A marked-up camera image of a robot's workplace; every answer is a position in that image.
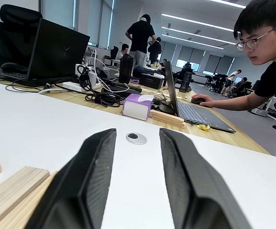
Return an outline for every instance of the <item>eyeglasses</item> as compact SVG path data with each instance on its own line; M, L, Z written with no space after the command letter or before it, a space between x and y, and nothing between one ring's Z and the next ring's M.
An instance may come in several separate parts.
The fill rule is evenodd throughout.
M257 48L257 41L259 39L261 39L262 37L265 37L267 34L271 33L272 31L275 31L275 30L276 30L276 27L274 29L268 31L267 33L263 34L259 38L251 39L251 40L248 40L246 42L239 42L235 46L239 49L239 51L245 51L247 48L256 49Z

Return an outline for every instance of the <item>ceiling light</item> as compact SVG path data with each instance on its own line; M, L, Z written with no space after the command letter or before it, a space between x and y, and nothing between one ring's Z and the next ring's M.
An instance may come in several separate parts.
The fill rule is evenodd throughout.
M169 17L169 18L175 18L175 19L179 19L179 20L183 20L183 21L188 21L188 22L192 22L192 23L196 23L196 24L200 24L200 25L206 25L206 26L217 28L217 29L227 30L227 31L233 32L232 29L228 29L228 28L224 28L224 27L220 27L220 26L216 26L216 25L211 25L211 24L200 22L200 21L194 21L194 20L190 20L190 19L179 18L179 17L176 17L176 16L164 14L164 13L161 14L161 15L165 16L165 17Z
M242 6L242 5L239 5L239 4L235 4L235 3L231 3L231 2L227 2L227 1L222 1L222 0L210 0L210 1L215 1L215 2L218 2L218 3L221 3L221 4L226 4L226 5L229 5L229 6L235 6L235 7L238 7L238 8L246 8L246 6Z
M189 35L196 36L196 37L202 37L202 38L210 39L210 40L213 40L213 41L218 41L218 42L223 42L223 43L236 45L236 43L227 42L227 41L223 41L223 40L220 40L220 39L215 39L215 38L212 38L212 37L206 37L206 36L198 35L198 34L195 34L195 33L184 32L184 31L181 31L181 30L174 30L174 29L171 29L171 28L163 27L163 26L162 26L162 29L171 30L171 31L175 31L175 32L181 32L181 33L189 34Z
M209 46L209 47L216 48L216 49L223 49L223 48L219 48L219 47L212 46L212 45L209 45L209 44L203 44L203 43L199 43L199 42L188 41L186 39L181 39L181 38L178 38L178 37L168 36L168 35L164 35L164 34L162 34L162 36L182 40L182 41L185 41L185 42L191 42L191 43L195 43L195 44L205 45L205 46Z

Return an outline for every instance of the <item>dark hair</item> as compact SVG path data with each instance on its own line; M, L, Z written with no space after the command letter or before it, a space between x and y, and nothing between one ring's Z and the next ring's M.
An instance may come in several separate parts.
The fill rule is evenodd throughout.
M251 34L262 26L276 27L276 0L252 0L239 15L234 26L234 38L243 31Z
M122 44L122 51L125 50L126 48L129 48L128 44Z
M151 16L148 14L143 15L141 18L145 18L148 23L151 23Z

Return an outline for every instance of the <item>purple tissue box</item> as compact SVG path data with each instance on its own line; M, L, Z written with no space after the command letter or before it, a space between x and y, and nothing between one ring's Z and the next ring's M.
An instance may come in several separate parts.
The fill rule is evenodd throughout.
M152 102L153 95L131 94L124 100L123 115L146 121Z

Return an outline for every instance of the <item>yellow object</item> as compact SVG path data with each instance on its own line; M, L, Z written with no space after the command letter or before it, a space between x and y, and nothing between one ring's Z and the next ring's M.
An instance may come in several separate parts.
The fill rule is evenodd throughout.
M209 125L204 125L204 124L202 124L202 125L196 125L199 129L201 129L201 130L204 130L204 131L209 131L209 130L211 130L211 127L209 126Z

